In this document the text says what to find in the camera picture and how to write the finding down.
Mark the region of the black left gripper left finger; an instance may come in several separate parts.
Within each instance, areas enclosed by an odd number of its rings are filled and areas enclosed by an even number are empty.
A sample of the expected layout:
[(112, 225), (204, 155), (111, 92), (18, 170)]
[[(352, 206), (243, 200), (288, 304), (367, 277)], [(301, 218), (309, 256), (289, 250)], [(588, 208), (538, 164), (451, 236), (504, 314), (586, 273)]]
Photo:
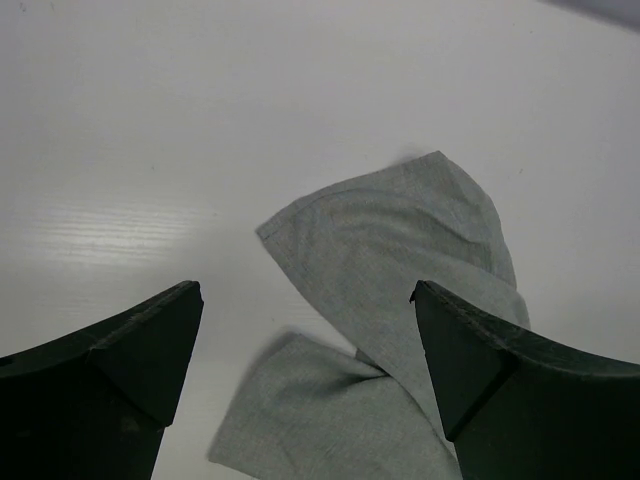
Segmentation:
[(1, 360), (4, 479), (149, 479), (204, 302), (196, 281)]

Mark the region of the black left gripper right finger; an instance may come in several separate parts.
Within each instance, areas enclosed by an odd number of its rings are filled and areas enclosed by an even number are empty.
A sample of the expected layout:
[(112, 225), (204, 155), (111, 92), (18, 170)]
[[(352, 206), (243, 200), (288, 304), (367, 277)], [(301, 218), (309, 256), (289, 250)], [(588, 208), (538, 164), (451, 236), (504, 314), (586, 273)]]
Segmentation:
[(435, 282), (410, 300), (463, 478), (638, 478), (638, 365), (557, 343)]

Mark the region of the grey cloth napkin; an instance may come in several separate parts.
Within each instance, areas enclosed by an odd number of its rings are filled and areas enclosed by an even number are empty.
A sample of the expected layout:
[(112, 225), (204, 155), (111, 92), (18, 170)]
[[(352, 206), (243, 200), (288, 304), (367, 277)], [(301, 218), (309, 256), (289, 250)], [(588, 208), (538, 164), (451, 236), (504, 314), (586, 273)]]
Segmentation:
[(530, 324), (490, 197), (433, 152), (302, 197), (257, 231), (347, 355), (289, 333), (256, 362), (212, 462), (257, 479), (456, 479), (409, 297), (432, 280)]

